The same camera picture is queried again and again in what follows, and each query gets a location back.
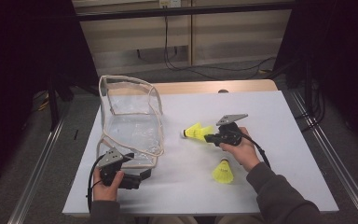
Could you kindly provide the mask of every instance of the transparent plastic container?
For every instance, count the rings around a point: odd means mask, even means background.
[[[150,168],[164,152],[162,105],[157,89],[134,77],[102,76],[100,97],[103,134],[97,158],[115,147],[121,154],[134,153],[123,168]]]

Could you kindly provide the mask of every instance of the metal rail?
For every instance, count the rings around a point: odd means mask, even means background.
[[[66,103],[62,107],[62,116],[56,125],[55,129],[50,132],[48,140],[43,147],[42,153],[39,157],[39,160],[34,167],[34,170],[29,178],[27,185],[25,186],[24,191],[16,204],[14,211],[12,212],[7,224],[21,224],[25,216],[27,215],[28,209],[31,205],[31,202],[36,194],[37,187],[39,185],[41,176],[45,171],[45,167],[48,163],[48,158],[50,157],[51,151],[54,148],[55,143],[60,135],[63,120],[68,114],[70,103]]]
[[[153,8],[116,12],[95,12],[95,13],[77,13],[76,15],[57,15],[48,17],[35,16],[30,21],[41,22],[74,22],[74,21],[106,21],[132,18],[148,17],[165,17],[165,16],[184,16],[184,15],[201,15],[229,12],[249,12],[249,11],[271,11],[286,10],[295,7],[317,7],[320,4],[326,4],[322,1],[317,2],[280,2],[280,3],[261,3],[261,4],[244,4],[231,6],[214,6],[214,7],[171,7],[171,8]]]
[[[298,91],[292,92],[292,97],[295,99],[295,102],[298,108],[300,109],[300,111],[305,114],[306,113],[306,108],[304,106],[305,102],[302,96],[300,95],[300,93]],[[316,123],[316,119],[312,117],[306,117],[306,121],[309,125]],[[333,146],[327,139],[326,135],[324,134],[324,131],[319,126],[319,124],[314,125],[311,128],[311,130],[316,140],[319,142],[320,146],[322,147],[325,156],[327,157],[333,169],[335,170],[339,180],[341,181],[345,190],[348,192],[349,196],[351,197],[354,205],[358,210],[358,185],[356,184],[351,174],[348,172],[344,163],[339,158],[338,154],[336,153]]]

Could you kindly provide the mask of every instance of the hand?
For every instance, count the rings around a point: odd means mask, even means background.
[[[240,127],[242,133],[249,135],[246,128]],[[255,146],[247,139],[242,138],[241,143],[234,147],[229,144],[221,143],[219,145],[223,150],[231,153],[247,172],[250,172],[260,160],[255,154]]]
[[[115,201],[117,199],[117,189],[123,180],[124,172],[118,171],[116,173],[115,179],[113,179],[111,186],[105,186],[101,181],[100,169],[96,168],[94,170],[93,182],[97,183],[93,188],[93,200],[94,201]]]

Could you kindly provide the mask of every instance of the cable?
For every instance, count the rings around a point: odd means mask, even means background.
[[[314,88],[312,90],[316,91],[317,94],[316,94],[316,97],[314,98],[314,101],[312,103],[311,109],[307,109],[302,114],[296,116],[295,119],[303,119],[305,117],[311,117],[311,116],[314,116],[315,114],[320,112],[320,110],[321,110],[320,103],[319,103],[319,95],[320,95],[319,91],[320,91],[320,89],[319,88]]]
[[[261,148],[261,146],[259,146],[257,144],[257,142],[255,142],[249,135],[245,134],[245,133],[241,133],[241,136],[247,140],[249,140],[251,143],[253,143],[255,145],[255,147],[257,147],[258,152],[260,153],[261,157],[263,158],[263,161],[266,163],[266,165],[271,168],[271,165],[269,164],[269,159],[267,159],[266,156],[266,152],[263,150],[263,148]]]
[[[39,93],[39,95],[37,95],[36,97],[33,98],[33,100],[36,100],[37,98],[43,96],[47,91],[42,91],[41,93]]]
[[[274,78],[278,77],[280,74],[282,74],[284,72],[284,70],[296,65],[298,62],[300,62],[299,59],[292,60],[290,63],[287,63],[284,66],[281,66],[277,70],[273,71],[272,73],[268,74],[266,79],[274,79]]]
[[[94,188],[94,186],[98,183],[100,183],[102,180],[98,181],[97,183],[95,183],[94,185],[91,186],[91,179],[92,179],[92,174],[94,173],[95,167],[97,166],[98,162],[103,158],[104,155],[100,156],[92,165],[91,168],[91,172],[89,173],[89,185],[87,188],[87,204],[89,206],[89,212],[91,213],[91,204],[92,204],[92,189]]]
[[[317,93],[317,95],[318,95],[318,104],[320,103],[320,102],[319,102],[319,95],[322,95],[322,106],[320,106],[320,111],[319,111],[318,115],[315,116],[315,119],[314,119],[314,120],[312,120],[312,119],[310,120],[310,125],[309,125],[308,127],[306,127],[306,128],[304,128],[304,129],[301,130],[302,133],[304,133],[304,132],[310,130],[311,128],[313,128],[313,127],[315,127],[315,126],[317,126],[317,125],[319,125],[319,124],[322,122],[322,120],[324,119],[324,114],[325,114],[325,100],[324,100],[324,95],[323,95],[322,91],[320,90],[320,88],[321,88],[321,87],[318,88],[318,93]]]
[[[253,78],[253,77],[257,76],[258,70],[260,69],[260,66],[263,63],[266,63],[266,62],[268,62],[270,60],[274,60],[274,59],[276,59],[276,57],[269,57],[269,58],[263,60],[262,62],[254,65],[254,66],[247,67],[247,68],[240,68],[240,69],[231,69],[231,68],[223,68],[223,67],[208,66],[208,65],[196,65],[196,66],[188,66],[188,67],[181,67],[181,68],[176,67],[171,63],[171,61],[170,61],[170,59],[168,57],[168,17],[165,17],[164,62],[165,62],[166,67],[168,69],[172,70],[172,71],[185,71],[186,70],[186,71],[193,72],[193,73],[199,74],[199,75],[201,75],[203,77],[207,77],[207,78],[210,78],[210,79],[222,80],[222,79],[219,79],[219,78],[216,78],[216,77],[207,76],[205,74],[202,74],[201,72],[194,71],[194,70],[192,70],[192,68],[211,68],[211,69],[219,69],[219,70],[232,71],[232,72],[241,72],[241,71],[247,71],[247,70],[257,68],[254,75],[246,78],[246,79],[250,79],[250,78]]]

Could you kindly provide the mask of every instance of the sleeve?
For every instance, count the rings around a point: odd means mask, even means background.
[[[257,164],[246,179],[257,193],[257,203],[267,223],[324,223],[318,207],[264,162]]]
[[[85,224],[125,224],[119,216],[120,204],[114,201],[92,202],[89,220]]]

